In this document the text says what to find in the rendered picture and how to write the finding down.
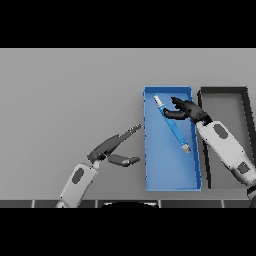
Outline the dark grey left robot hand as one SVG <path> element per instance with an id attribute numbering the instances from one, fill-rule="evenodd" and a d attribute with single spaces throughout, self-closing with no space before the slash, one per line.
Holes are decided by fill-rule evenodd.
<path id="1" fill-rule="evenodd" d="M 108 159 L 108 162 L 114 165 L 128 167 L 140 161 L 139 157 L 124 157 L 114 154 L 116 148 L 125 140 L 127 140 L 132 134 L 141 128 L 140 124 L 127 130 L 122 135 L 114 135 L 104 142 L 99 144 L 95 149 L 93 149 L 88 155 L 87 159 L 94 164 L 96 161 L 103 161 Z"/>

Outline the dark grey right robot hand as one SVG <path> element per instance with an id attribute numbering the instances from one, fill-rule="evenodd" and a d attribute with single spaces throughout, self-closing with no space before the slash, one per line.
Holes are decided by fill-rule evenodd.
<path id="1" fill-rule="evenodd" d="M 189 118 L 194 124 L 202 122 L 204 126 L 212 122 L 208 113 L 193 101 L 172 97 L 172 103 L 175 105 L 176 111 L 171 111 L 167 108 L 163 109 L 164 116 L 168 119 L 185 120 Z"/>

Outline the blue pipe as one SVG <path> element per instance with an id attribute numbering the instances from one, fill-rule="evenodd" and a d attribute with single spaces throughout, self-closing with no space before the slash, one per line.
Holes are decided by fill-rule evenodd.
<path id="1" fill-rule="evenodd" d="M 186 141 L 185 137 L 183 136 L 183 134 L 181 133 L 180 129 L 178 128 L 177 124 L 175 123 L 175 121 L 173 119 L 168 119 L 164 115 L 165 105 L 162 103 L 162 101 L 160 100 L 160 98 L 157 95 L 154 96 L 154 100 L 155 100 L 156 104 L 158 105 L 158 109 L 159 109 L 161 115 L 163 116 L 165 122 L 167 123 L 168 127 L 172 131 L 176 140 L 178 141 L 180 147 L 182 148 L 182 150 L 185 153 L 189 153 L 190 146 L 189 146 L 188 142 Z"/>

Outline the dark grey bin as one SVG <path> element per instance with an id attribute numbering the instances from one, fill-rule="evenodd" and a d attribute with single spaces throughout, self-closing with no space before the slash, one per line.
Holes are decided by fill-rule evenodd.
<path id="1" fill-rule="evenodd" d="M 246 87 L 202 87 L 199 106 L 215 121 L 221 121 L 239 141 L 249 159 L 256 160 L 256 130 Z M 214 150 L 203 143 L 209 189 L 244 189 L 221 163 Z"/>

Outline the blue bin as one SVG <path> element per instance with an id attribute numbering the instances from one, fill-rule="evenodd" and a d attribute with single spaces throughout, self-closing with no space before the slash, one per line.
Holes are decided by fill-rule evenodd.
<path id="1" fill-rule="evenodd" d="M 160 114 L 154 96 L 172 111 L 171 98 L 192 101 L 190 86 L 145 86 L 144 152 L 147 191 L 200 191 L 202 186 L 196 127 L 189 120 L 176 124 L 190 146 L 185 153 Z"/>

